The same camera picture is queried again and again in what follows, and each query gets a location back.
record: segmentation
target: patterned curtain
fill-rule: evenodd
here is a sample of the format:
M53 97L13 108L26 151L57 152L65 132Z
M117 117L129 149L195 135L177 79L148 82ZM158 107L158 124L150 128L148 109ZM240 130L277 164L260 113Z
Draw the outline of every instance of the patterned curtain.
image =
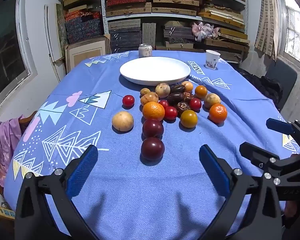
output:
M275 25L276 13L276 0L261 0L259 28L254 44L257 49L274 60L278 49L277 42L274 42L274 34L277 33L277 26Z

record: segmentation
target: tablecloth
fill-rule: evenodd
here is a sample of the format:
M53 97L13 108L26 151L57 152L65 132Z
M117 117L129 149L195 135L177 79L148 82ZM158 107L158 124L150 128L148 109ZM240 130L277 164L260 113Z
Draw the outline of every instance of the tablecloth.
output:
M267 129L268 118L283 118L270 99L224 60L219 60L217 70L210 70L204 67L204 53L153 51L153 56L187 63L194 86L203 84L221 97L228 110L226 121L215 125L207 119L208 111L201 109L194 130L184 129L179 119L163 122L164 157L157 165L144 165L140 161L139 107L143 86L127 81L119 71L125 62L137 58L138 52L86 59L40 107L15 150L4 188L13 209L27 172L51 174L93 144L99 151L98 162L72 201L101 240L196 239L224 202L199 162L201 145L208 144L232 168L256 176L261 170L241 157L241 143L247 141L281 158L300 151L291 137ZM128 133L119 133L112 127L111 118L124 110L122 97L128 94L136 99L134 107L127 110L134 117L134 127ZM231 232L238 228L248 200L249 196ZM48 201L59 229L67 233L52 198Z

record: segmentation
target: window frame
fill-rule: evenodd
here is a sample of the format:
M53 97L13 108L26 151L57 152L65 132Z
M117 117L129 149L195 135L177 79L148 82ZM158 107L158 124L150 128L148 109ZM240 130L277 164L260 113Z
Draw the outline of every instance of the window frame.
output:
M16 30L19 49L25 70L0 92L0 106L13 91L25 81L25 79L28 79L30 76L33 78L37 75L26 28L25 5L26 0L16 0Z
M287 9L285 0L277 0L278 15L279 15L279 42L278 55L284 57L300 69L300 61L292 57L290 54L284 52L287 38Z

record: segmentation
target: yellow power strip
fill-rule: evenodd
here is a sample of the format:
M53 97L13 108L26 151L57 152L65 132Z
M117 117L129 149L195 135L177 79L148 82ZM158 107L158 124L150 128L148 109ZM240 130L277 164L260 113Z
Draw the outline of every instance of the yellow power strip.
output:
M0 206L0 217L14 220L15 216L15 212Z

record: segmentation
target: small potato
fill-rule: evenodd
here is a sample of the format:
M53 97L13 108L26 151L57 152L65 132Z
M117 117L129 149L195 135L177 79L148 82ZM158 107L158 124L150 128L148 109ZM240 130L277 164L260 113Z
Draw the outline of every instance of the small potato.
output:
M190 81L183 81L181 83L181 85L184 85L186 87L186 91L185 92L192 93L193 84Z
M220 97L214 93L210 93L205 97L203 105L205 108L210 109L211 106L220 103L221 103Z
M146 103L149 103L149 102L157 103L158 101L159 101L159 97L154 92L147 93L140 99L140 103L142 106L144 106Z
M143 97L145 94L150 93L149 88L143 88L140 90L140 95Z
M126 111L118 112L112 117L112 125L120 132L126 132L133 127L134 120L131 114Z
M170 86L167 83L160 83L155 88L155 92L159 98L165 98L170 94Z

